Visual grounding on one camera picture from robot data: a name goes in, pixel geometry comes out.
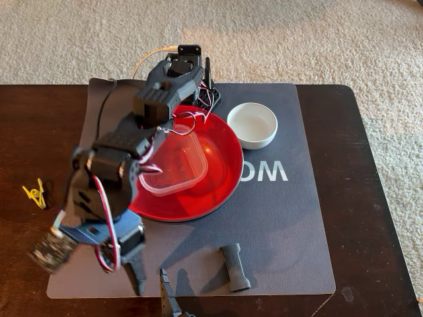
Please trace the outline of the black gripper blue servo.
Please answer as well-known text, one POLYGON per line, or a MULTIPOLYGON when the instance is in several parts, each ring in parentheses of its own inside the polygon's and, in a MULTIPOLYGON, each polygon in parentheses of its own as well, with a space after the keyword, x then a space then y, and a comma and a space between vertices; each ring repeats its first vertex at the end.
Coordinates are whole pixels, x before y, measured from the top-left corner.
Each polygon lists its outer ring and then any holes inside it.
POLYGON ((146 276, 141 255, 145 245, 141 217, 126 210, 111 224, 115 239, 107 222, 84 221, 75 227, 60 225, 59 232, 67 242, 61 259, 66 262, 80 244, 92 246, 100 264, 122 264, 135 294, 142 296, 146 276))

